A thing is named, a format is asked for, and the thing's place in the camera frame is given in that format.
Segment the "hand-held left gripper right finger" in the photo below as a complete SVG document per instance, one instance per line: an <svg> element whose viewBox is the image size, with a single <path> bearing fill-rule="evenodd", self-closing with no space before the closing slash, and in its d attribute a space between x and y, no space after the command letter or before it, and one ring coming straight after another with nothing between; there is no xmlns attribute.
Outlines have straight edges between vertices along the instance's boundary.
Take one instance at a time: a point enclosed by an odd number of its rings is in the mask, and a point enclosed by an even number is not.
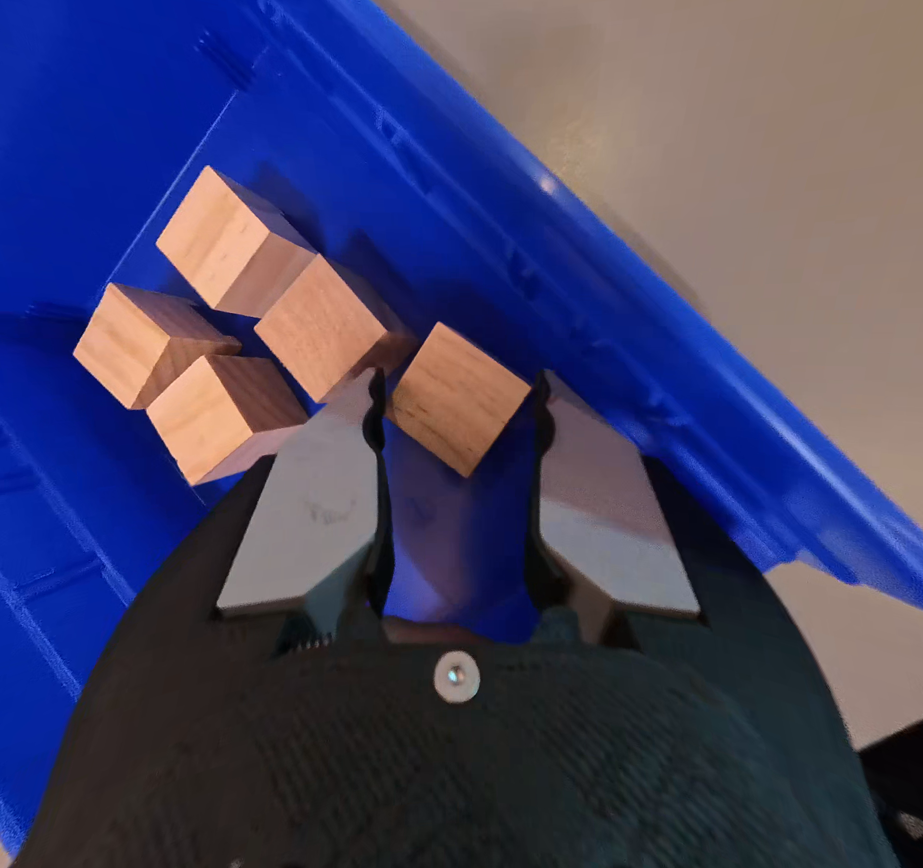
<svg viewBox="0 0 923 868"><path fill-rule="evenodd" d="M694 620L700 605L635 444L554 372L536 380L525 583L538 609Z"/></svg>

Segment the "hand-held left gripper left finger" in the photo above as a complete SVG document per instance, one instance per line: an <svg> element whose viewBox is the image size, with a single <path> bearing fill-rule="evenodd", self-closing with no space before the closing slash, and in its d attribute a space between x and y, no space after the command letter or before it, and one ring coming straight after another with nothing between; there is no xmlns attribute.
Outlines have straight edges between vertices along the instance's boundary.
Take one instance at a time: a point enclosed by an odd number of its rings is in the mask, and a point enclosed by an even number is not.
<svg viewBox="0 0 923 868"><path fill-rule="evenodd" d="M369 368L279 449L218 597L223 615L338 620L359 605L382 616L395 571L386 400L384 370Z"/></svg>

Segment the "wooden cube blue taped face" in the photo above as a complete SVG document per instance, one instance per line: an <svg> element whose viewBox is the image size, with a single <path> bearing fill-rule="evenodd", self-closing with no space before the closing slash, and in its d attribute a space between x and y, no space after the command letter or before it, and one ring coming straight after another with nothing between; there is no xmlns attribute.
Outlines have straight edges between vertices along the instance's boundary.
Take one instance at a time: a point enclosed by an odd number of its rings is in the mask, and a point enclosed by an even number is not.
<svg viewBox="0 0 923 868"><path fill-rule="evenodd" d="M334 399L369 368L389 375L419 345L372 285L319 254L255 332L316 403Z"/></svg>
<svg viewBox="0 0 923 868"><path fill-rule="evenodd" d="M184 297L110 283L73 354L121 405L145 410L202 355L241 348Z"/></svg>
<svg viewBox="0 0 923 868"><path fill-rule="evenodd" d="M193 487L276 454L308 420L270 359L217 354L199 357L146 414Z"/></svg>
<svg viewBox="0 0 923 868"><path fill-rule="evenodd" d="M317 256L275 205L211 166L156 247L210 308L257 319Z"/></svg>
<svg viewBox="0 0 923 868"><path fill-rule="evenodd" d="M448 325L438 322L401 375L387 418L468 478L532 386Z"/></svg>

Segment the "blue plastic bin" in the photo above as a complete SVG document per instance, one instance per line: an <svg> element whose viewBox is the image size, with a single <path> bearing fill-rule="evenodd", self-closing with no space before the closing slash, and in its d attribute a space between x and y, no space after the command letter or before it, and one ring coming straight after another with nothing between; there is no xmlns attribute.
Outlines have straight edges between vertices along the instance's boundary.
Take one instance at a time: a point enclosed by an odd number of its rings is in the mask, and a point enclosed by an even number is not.
<svg viewBox="0 0 923 868"><path fill-rule="evenodd" d="M92 665L240 474L197 489L77 366L104 282L213 163L380 288L555 369L756 566L921 607L921 530L370 0L2 0L2 845Z"/></svg>

